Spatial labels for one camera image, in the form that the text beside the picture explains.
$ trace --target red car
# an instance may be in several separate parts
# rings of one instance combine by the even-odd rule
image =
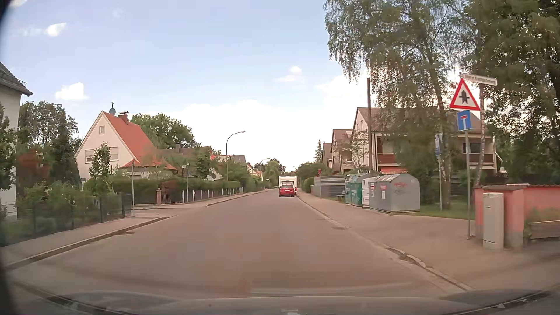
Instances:
[[[296,190],[291,185],[282,185],[278,189],[278,196],[279,197],[282,197],[282,196],[295,197],[296,196]]]

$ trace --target road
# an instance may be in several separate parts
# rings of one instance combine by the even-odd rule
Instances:
[[[427,272],[334,229],[276,191],[169,219],[10,272],[56,294],[122,290],[179,298],[279,295],[435,297]]]

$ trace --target white cloud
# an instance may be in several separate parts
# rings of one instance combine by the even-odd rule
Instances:
[[[56,23],[47,26],[45,33],[48,37],[57,37],[60,32],[66,27],[66,23]]]
[[[19,29],[19,34],[25,37],[35,37],[39,35],[46,35],[48,37],[57,37],[60,32],[66,27],[66,23],[52,24],[42,29],[35,26],[27,26]]]
[[[44,34],[45,30],[34,26],[28,26],[19,29],[19,33],[25,37],[35,37]]]
[[[113,11],[111,12],[111,15],[112,15],[114,18],[120,18],[120,17],[123,16],[123,9],[121,9],[121,8],[115,8],[115,9],[113,9]]]
[[[74,83],[71,86],[62,86],[55,95],[57,99],[81,101],[87,98],[83,93],[83,83]]]
[[[229,154],[245,155],[253,164],[277,158],[289,171],[311,161],[317,140],[330,142],[333,129],[352,128],[356,107],[366,105],[365,84],[349,84],[342,75],[317,88],[324,92],[323,103],[319,100],[318,106],[272,107],[257,100],[243,100],[220,106],[191,104],[164,114],[181,120],[192,128],[198,142],[223,154],[228,136],[246,130],[230,138]]]
[[[302,81],[304,79],[303,75],[301,74],[301,68],[298,66],[291,66],[289,68],[289,75],[283,76],[281,78],[276,79],[279,82],[294,82],[294,81]]]
[[[27,0],[12,0],[12,2],[10,2],[10,7],[17,8],[19,6],[24,5],[24,3],[26,2]]]

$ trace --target windshield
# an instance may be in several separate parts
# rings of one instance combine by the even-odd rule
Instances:
[[[560,283],[556,0],[0,3],[20,313],[443,310]]]

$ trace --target wooden bench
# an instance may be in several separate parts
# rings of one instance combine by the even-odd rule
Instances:
[[[529,223],[530,239],[560,237],[560,220]]]

